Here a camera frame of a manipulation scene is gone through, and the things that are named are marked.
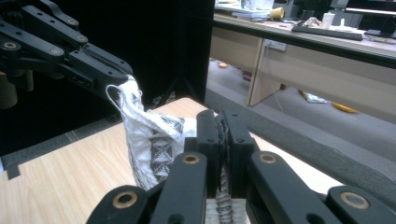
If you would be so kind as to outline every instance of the wall socket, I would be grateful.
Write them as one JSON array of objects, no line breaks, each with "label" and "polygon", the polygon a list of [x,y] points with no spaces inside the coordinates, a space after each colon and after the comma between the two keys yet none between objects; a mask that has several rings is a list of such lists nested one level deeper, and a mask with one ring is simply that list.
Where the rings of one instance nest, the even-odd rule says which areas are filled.
[{"label": "wall socket", "polygon": [[265,44],[265,46],[269,45],[270,49],[278,49],[278,50],[281,50],[281,51],[286,51],[287,44],[284,44],[284,43],[281,43],[281,42],[265,39],[264,44]]}]

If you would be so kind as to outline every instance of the desk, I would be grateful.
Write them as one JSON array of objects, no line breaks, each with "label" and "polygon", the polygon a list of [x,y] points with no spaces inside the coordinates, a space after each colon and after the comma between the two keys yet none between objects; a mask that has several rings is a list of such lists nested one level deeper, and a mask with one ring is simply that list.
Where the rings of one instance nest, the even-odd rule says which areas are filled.
[{"label": "desk", "polygon": [[[396,123],[395,45],[293,33],[291,27],[215,14],[211,57],[252,72],[248,105],[272,93],[271,79]],[[264,38],[288,44],[286,51],[267,52]]]},{"label": "desk", "polygon": [[[195,118],[205,107],[183,98],[157,113]],[[282,156],[313,190],[327,193],[341,183],[252,135],[261,150]],[[134,185],[123,124],[19,166],[21,175],[0,174],[0,223],[85,223],[112,189]]]}]

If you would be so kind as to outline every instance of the table top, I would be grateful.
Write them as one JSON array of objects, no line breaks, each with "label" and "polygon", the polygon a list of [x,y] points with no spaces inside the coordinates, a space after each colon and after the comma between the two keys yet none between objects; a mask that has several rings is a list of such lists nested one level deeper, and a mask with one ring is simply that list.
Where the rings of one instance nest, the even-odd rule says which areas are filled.
[{"label": "table top", "polygon": [[[183,98],[157,108],[160,114],[195,118],[205,110]],[[252,135],[261,150],[282,156],[313,190],[327,193],[340,182]],[[135,185],[123,123],[19,165],[21,175],[0,174],[0,223],[85,223],[102,198]]]},{"label": "table top", "polygon": [[279,21],[251,22],[238,20],[229,13],[215,13],[214,26],[247,35],[291,44],[297,47],[313,49],[336,56],[396,68],[396,45],[378,43],[363,36],[362,41],[346,40],[321,35],[295,33],[293,24]]}]

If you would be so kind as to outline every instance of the desk leg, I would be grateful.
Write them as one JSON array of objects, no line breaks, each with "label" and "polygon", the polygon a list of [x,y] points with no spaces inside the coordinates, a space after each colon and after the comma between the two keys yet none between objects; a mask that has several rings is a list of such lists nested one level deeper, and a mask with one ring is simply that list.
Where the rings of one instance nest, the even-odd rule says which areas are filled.
[{"label": "desk leg", "polygon": [[255,69],[250,81],[250,88],[247,96],[247,105],[255,105],[261,100],[278,91],[281,83],[271,79],[271,71],[266,61],[264,39],[261,38],[257,47]]}]

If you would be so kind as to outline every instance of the keyboard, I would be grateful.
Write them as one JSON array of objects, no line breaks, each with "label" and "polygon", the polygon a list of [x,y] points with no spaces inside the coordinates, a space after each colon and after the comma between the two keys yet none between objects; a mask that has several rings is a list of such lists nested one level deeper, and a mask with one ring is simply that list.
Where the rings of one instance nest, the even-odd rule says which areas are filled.
[{"label": "keyboard", "polygon": [[329,36],[329,37],[349,39],[349,40],[358,40],[358,41],[363,40],[363,36],[361,34],[350,33],[350,32],[323,30],[323,29],[319,29],[319,28],[309,28],[306,26],[294,26],[291,30],[293,32],[306,33],[306,34],[311,34],[311,35],[325,35],[325,36]]}]

